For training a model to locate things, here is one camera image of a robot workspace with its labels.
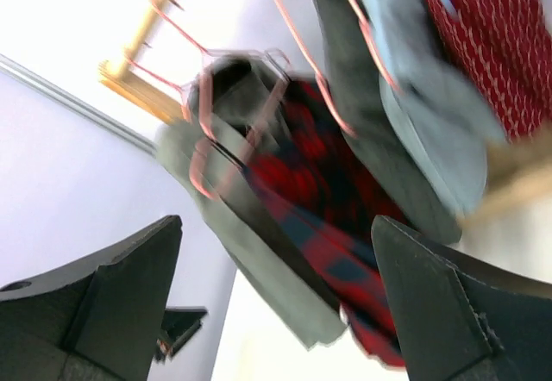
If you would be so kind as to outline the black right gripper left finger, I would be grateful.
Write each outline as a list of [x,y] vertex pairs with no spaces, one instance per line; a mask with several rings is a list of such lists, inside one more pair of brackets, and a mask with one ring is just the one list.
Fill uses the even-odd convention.
[[3,380],[145,380],[182,239],[169,215],[1,289]]

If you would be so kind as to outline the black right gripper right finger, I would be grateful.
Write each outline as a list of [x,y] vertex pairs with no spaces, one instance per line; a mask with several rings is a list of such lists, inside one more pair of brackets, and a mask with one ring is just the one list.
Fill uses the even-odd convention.
[[549,380],[551,286],[388,216],[372,242],[411,380]]

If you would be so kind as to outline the red dotted skirt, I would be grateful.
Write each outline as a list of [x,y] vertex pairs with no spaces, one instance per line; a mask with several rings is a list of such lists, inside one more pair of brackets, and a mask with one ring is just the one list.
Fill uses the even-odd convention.
[[551,35],[539,0],[425,0],[448,56],[476,85],[511,139],[551,119]]

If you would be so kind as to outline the grey pleated skirt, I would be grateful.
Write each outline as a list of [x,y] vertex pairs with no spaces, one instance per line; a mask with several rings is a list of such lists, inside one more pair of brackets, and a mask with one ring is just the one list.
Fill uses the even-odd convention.
[[248,125],[259,114],[278,75],[261,59],[227,55],[213,72],[212,129],[198,121],[199,88],[189,96],[191,120],[178,120],[158,137],[156,158],[186,189],[204,222],[266,304],[306,347],[328,345],[346,326],[324,281],[269,215],[242,176]]

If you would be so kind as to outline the pink wire hanger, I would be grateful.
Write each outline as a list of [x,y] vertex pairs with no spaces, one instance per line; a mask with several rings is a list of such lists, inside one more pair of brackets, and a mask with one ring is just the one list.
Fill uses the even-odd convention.
[[224,54],[271,56],[308,77],[325,68],[312,0],[169,0],[164,11],[139,63],[174,84]]
[[[212,186],[209,189],[204,187],[204,164],[208,157],[208,152],[211,148],[215,148],[229,158],[229,161],[236,167],[241,167],[251,156],[253,150],[257,147],[264,130],[268,126],[268,118],[279,105],[281,98],[285,93],[289,78],[286,71],[290,65],[288,60],[281,66],[275,57],[275,53],[280,54],[281,51],[268,50],[265,52],[258,51],[221,51],[207,50],[202,52],[202,70],[197,78],[198,92],[198,123],[201,127],[204,138],[201,139],[195,146],[195,152],[191,158],[191,167],[189,171],[192,185],[204,196],[209,199],[218,199],[224,188],[228,185],[232,174],[229,172],[218,185]],[[212,129],[212,121],[215,116],[213,113],[214,105],[214,85],[213,75],[214,66],[207,65],[206,59],[218,58],[223,59],[260,59],[263,63],[271,66],[273,71],[278,74],[278,78],[273,84],[267,100],[264,102],[259,111],[254,113],[254,120],[246,124],[247,131],[243,145],[238,154],[232,154],[226,146],[221,142],[221,139],[216,136]]]
[[396,80],[393,78],[393,76],[390,74],[389,71],[387,71],[386,66],[384,65],[378,48],[376,47],[373,35],[372,35],[372,29],[370,24],[368,23],[366,15],[362,12],[360,5],[356,2],[356,0],[348,0],[351,8],[353,9],[354,13],[356,14],[358,18],[359,28],[362,32],[362,35],[364,37],[364,40],[367,44],[367,49],[370,52],[374,64],[378,67],[380,75],[384,78],[384,80],[389,84],[389,86],[396,92],[400,91],[399,85],[396,82]]

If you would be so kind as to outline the dark grey dotted skirt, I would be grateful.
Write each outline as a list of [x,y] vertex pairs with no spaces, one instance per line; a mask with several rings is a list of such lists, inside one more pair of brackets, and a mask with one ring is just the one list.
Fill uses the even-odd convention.
[[326,78],[339,116],[355,131],[346,142],[405,214],[405,223],[445,245],[461,238],[457,220],[395,134],[380,98],[380,74],[348,0],[313,0],[323,35]]

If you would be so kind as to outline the red plaid skirt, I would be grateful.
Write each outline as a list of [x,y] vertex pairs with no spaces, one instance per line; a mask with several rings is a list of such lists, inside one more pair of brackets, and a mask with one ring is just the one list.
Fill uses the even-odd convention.
[[354,156],[314,83],[293,79],[279,111],[290,134],[279,149],[254,155],[248,183],[336,296],[360,346],[402,367],[371,227],[377,215],[406,217]]

